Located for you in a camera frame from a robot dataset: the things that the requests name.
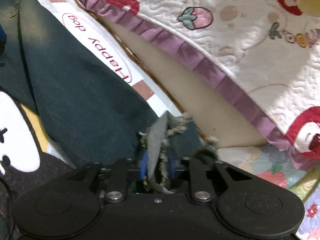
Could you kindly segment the white quilt with red bears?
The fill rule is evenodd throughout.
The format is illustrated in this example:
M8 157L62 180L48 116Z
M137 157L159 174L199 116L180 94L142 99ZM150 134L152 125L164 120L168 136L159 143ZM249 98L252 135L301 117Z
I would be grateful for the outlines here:
M319 0L79 0L198 72L268 141L319 159Z

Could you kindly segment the dark denim jeans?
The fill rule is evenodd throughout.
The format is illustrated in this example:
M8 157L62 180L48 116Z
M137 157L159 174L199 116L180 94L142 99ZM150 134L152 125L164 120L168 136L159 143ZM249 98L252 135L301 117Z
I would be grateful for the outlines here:
M15 195L71 170L27 110L77 167L134 157L158 119L37 0L1 0L1 180Z

